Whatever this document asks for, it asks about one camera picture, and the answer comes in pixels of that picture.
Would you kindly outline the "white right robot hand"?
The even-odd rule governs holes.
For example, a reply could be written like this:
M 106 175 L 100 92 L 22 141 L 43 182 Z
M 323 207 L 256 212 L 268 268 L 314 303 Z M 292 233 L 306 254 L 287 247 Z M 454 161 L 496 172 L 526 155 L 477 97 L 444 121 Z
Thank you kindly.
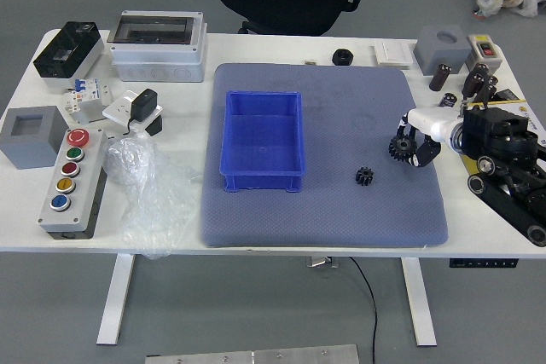
M 462 122 L 453 108 L 411 109 L 401 118 L 388 152 L 397 161 L 414 167 L 429 165 L 439 155 L 442 143 L 462 154 Z

